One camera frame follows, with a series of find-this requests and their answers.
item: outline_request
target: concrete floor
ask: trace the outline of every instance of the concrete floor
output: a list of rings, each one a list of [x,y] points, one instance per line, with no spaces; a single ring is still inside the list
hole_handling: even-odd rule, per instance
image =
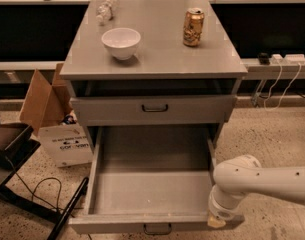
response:
[[[253,108],[248,100],[239,101],[230,121],[225,124],[218,141],[218,162],[239,155],[257,157],[263,167],[305,166],[305,100],[285,101],[284,106],[266,111]],[[13,122],[18,111],[0,111],[2,123]],[[82,181],[88,176],[90,165],[57,168],[42,147],[19,170],[26,183],[34,188],[47,177],[62,181],[59,206],[64,207]],[[15,176],[7,184],[14,192],[31,198]],[[39,196],[55,204],[58,184],[47,181],[37,191]],[[173,232],[168,236],[145,234],[78,235],[68,225],[59,239],[264,239],[305,240],[305,207],[271,197],[250,194],[240,206],[245,222],[231,230],[205,232]],[[80,216],[82,209],[74,212]],[[0,240],[46,239],[53,224],[8,204],[0,203]]]

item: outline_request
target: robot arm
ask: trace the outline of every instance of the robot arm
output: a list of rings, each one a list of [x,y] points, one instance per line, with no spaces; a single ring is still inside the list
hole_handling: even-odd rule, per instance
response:
[[[245,155],[220,163],[213,176],[210,215],[221,222],[233,219],[249,193],[305,205],[305,167],[262,168],[255,157]]]

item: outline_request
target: brown can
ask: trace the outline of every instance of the brown can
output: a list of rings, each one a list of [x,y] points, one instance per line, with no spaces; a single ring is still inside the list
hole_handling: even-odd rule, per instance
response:
[[[183,43],[187,46],[198,46],[201,40],[204,13],[200,8],[190,8],[185,14]]]

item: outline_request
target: black drawer handle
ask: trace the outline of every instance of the black drawer handle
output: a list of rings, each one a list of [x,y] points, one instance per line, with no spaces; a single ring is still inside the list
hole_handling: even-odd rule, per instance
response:
[[[168,224],[168,230],[167,231],[164,231],[164,232],[151,232],[151,231],[148,231],[147,228],[146,228],[146,224],[144,224],[144,233],[146,235],[149,235],[149,236],[163,236],[163,235],[170,235],[171,232],[172,232],[172,226],[171,226],[171,223]]]
[[[144,112],[166,112],[168,111],[168,109],[169,109],[168,104],[165,104],[163,107],[160,108],[148,108],[145,105],[142,105],[142,110]]]

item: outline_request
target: white bowl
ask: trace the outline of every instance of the white bowl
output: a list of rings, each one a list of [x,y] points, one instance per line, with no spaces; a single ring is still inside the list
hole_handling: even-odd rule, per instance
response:
[[[101,40],[113,57],[127,60],[137,51],[141,35],[131,28],[114,28],[105,32]]]

